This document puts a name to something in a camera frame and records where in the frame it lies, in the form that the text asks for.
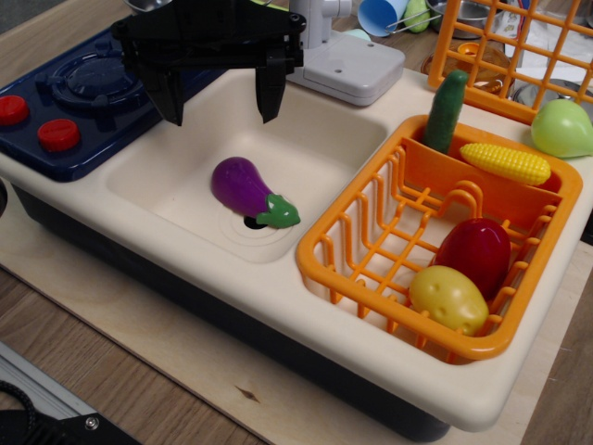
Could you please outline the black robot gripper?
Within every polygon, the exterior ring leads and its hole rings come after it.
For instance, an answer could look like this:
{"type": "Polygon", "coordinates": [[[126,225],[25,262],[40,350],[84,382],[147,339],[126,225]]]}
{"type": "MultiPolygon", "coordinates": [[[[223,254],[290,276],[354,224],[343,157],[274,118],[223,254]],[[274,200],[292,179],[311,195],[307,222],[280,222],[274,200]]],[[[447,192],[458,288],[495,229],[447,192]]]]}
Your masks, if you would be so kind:
{"type": "Polygon", "coordinates": [[[286,73],[304,65],[306,19],[254,1],[171,1],[111,25],[123,64],[164,121],[183,123],[181,70],[256,69],[262,121],[282,105],[286,73]]]}

